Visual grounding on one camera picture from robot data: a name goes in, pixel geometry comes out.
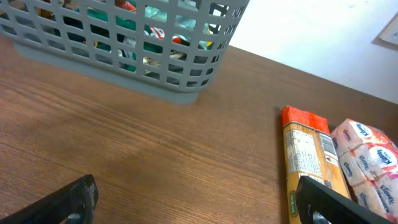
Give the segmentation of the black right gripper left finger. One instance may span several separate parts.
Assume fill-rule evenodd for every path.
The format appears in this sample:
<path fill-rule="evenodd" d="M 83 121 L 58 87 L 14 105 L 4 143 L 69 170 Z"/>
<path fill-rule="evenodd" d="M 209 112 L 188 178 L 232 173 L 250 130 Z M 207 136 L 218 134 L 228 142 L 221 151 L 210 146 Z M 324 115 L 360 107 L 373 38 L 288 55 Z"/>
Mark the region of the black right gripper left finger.
<path fill-rule="evenodd" d="M 95 178 L 93 175 L 87 174 L 1 219 L 1 224 L 92 224 L 98 198 Z"/>

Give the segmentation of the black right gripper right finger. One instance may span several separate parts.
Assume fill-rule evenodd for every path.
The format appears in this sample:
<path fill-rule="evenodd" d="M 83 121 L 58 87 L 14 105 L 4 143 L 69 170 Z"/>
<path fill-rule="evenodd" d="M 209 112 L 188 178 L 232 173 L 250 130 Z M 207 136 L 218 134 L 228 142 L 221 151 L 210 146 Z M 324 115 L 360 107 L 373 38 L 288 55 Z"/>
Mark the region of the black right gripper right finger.
<path fill-rule="evenodd" d="M 302 176 L 295 192 L 302 223 L 388 224 L 390 221 L 364 208 L 316 180 Z"/>

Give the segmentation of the teal snack packet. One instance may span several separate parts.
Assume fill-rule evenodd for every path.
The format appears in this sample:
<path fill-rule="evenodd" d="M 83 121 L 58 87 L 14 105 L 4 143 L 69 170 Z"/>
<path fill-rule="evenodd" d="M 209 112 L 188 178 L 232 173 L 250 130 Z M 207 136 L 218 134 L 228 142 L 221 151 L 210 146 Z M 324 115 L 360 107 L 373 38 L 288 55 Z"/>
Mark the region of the teal snack packet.
<path fill-rule="evenodd" d="M 189 4 L 185 1 L 179 1 L 178 6 L 184 8 L 184 9 L 189 9 L 189 10 L 193 10 L 193 11 L 198 10 L 195 6 L 192 6 L 191 4 Z M 150 19 L 160 21 L 160 22 L 167 21 L 167 11 L 153 7 L 153 6 L 146 6 L 145 16 Z M 176 15 L 175 25 L 179 28 L 193 31 L 195 28 L 195 25 L 196 25 L 196 20 L 189 18 L 187 16 Z M 160 28 L 157 28 L 154 26 L 150 26 L 150 25 L 145 25 L 144 34 L 151 36 L 151 37 L 155 37 L 156 39 L 160 39 L 160 40 L 164 40 L 164 38 L 165 38 L 165 31 L 163 29 L 160 29 Z M 176 44 L 189 46 L 191 43 L 191 38 L 187 37 L 186 35 L 182 35 L 182 34 L 174 34 L 172 36 L 172 42 L 174 42 Z M 200 40 L 199 44 L 198 44 L 198 48 L 202 49 L 202 50 L 210 50 L 212 46 L 213 46 L 212 41 Z"/>

